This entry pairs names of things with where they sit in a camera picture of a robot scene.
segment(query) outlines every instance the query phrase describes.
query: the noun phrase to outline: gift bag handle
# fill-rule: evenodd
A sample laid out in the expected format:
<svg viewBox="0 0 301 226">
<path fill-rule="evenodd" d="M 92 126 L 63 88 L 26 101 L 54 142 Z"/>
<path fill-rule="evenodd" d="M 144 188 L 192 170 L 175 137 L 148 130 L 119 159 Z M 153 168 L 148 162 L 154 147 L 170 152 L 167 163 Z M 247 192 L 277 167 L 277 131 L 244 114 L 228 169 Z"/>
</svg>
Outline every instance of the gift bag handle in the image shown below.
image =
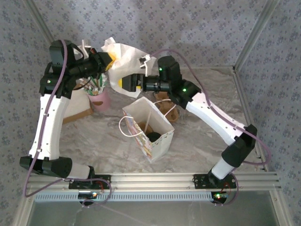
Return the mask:
<svg viewBox="0 0 301 226">
<path fill-rule="evenodd" d="M 137 134 L 134 134 L 134 135 L 127 135 L 127 134 L 125 134 L 125 133 L 122 131 L 121 127 L 120 127 L 120 123 L 121 123 L 121 121 L 122 121 L 124 118 L 130 118 L 130 119 L 133 119 L 133 117 L 130 117 L 130 116 L 123 116 L 123 117 L 119 120 L 119 129 L 120 129 L 120 132 L 121 132 L 124 136 L 126 136 L 126 137 L 136 137 L 136 136 L 138 136 L 139 134 L 142 134 L 142 133 L 143 133 L 143 131 L 141 131 L 140 133 L 137 133 Z"/>
<path fill-rule="evenodd" d="M 156 103 L 162 102 L 162 101 L 171 101 L 171 99 L 159 100 L 159 101 L 154 102 L 153 105 L 155 105 Z M 171 109 L 169 109 L 169 111 L 164 115 L 164 117 L 166 117 L 168 115 L 168 113 L 170 113 L 176 106 L 177 105 L 174 105 Z M 147 118 L 145 129 L 144 129 L 144 133 L 146 132 L 146 129 L 147 129 L 148 125 L 149 125 L 150 117 L 151 117 L 151 112 L 149 113 L 149 116 Z"/>
</svg>

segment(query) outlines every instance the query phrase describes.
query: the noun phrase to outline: patterned wallpaper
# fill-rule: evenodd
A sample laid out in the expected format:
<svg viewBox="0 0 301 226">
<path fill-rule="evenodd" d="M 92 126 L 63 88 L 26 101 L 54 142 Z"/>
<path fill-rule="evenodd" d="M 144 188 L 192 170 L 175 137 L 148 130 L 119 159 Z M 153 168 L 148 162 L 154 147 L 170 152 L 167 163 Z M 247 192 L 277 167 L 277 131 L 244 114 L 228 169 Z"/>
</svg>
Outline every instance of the patterned wallpaper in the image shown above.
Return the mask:
<svg viewBox="0 0 301 226">
<path fill-rule="evenodd" d="M 281 1 L 239 75 L 263 141 L 272 150 L 296 225 L 301 226 L 301 2 Z"/>
<path fill-rule="evenodd" d="M 194 66 L 234 65 L 264 0 L 34 0 L 55 39 L 108 37 L 152 53 L 182 52 Z"/>
<path fill-rule="evenodd" d="M 23 3 L 0 1 L 0 225 L 9 226 L 22 193 L 28 153 L 39 116 L 39 80 L 48 44 Z"/>
</svg>

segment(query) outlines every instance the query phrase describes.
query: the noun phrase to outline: gray marble floor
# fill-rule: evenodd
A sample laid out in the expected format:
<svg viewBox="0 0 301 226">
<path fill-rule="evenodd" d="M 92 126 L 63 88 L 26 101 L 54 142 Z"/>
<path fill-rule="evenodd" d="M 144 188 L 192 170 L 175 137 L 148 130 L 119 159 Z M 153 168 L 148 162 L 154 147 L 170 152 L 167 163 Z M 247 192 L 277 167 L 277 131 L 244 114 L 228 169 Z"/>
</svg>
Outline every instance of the gray marble floor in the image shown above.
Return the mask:
<svg viewBox="0 0 301 226">
<path fill-rule="evenodd" d="M 243 108 L 230 70 L 196 69 L 196 74 L 207 88 L 210 99 L 234 119 L 246 124 Z M 185 79 L 195 82 L 187 69 L 182 69 Z M 154 101 L 151 93 L 144 96 Z M 111 108 L 104 113 L 94 113 L 75 122 L 63 125 L 61 156 L 94 166 L 96 172 L 207 172 L 219 160 L 226 144 L 195 115 L 180 109 L 179 120 L 173 124 L 175 131 L 169 151 L 160 159 L 149 163 L 132 137 L 125 137 L 118 128 L 123 116 L 122 108 L 135 99 L 110 89 Z M 127 131 L 125 122 L 122 128 Z M 249 161 L 258 161 L 253 151 Z M 238 171 L 255 171 L 254 166 L 243 165 Z"/>
</svg>

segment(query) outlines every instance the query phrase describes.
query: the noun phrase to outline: pink pot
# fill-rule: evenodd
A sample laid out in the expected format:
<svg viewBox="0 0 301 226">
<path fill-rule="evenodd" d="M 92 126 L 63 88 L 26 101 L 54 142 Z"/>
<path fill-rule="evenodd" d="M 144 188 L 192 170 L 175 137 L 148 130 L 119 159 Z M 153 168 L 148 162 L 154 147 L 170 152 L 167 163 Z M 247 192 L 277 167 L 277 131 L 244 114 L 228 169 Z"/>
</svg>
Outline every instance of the pink pot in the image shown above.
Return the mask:
<svg viewBox="0 0 301 226">
<path fill-rule="evenodd" d="M 109 97 L 109 93 L 107 89 L 105 88 L 103 92 L 97 96 L 91 96 L 88 95 L 90 101 L 92 102 L 95 110 L 97 111 L 105 111 L 107 110 L 111 105 L 111 99 Z"/>
</svg>

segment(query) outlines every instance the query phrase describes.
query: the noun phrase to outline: crumpled white paper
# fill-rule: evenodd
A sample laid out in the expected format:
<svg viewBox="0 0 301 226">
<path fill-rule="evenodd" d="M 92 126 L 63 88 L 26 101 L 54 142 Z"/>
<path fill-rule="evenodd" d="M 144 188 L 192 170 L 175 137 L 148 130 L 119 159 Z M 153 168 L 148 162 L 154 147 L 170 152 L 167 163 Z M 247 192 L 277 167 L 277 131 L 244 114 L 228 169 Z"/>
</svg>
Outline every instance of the crumpled white paper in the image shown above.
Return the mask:
<svg viewBox="0 0 301 226">
<path fill-rule="evenodd" d="M 112 53 L 116 57 L 114 64 L 107 71 L 111 87 L 116 92 L 127 95 L 129 97 L 137 98 L 141 92 L 139 88 L 137 88 L 136 92 L 129 92 L 125 89 L 122 89 L 118 85 L 118 81 L 134 73 L 145 73 L 145 69 L 140 68 L 141 65 L 139 58 L 145 56 L 147 53 L 144 53 L 143 51 L 132 46 L 116 43 L 112 37 L 104 41 L 102 50 L 104 52 Z M 151 71 L 151 69 L 153 68 L 155 61 L 156 58 L 152 57 L 147 62 L 149 71 Z"/>
</svg>

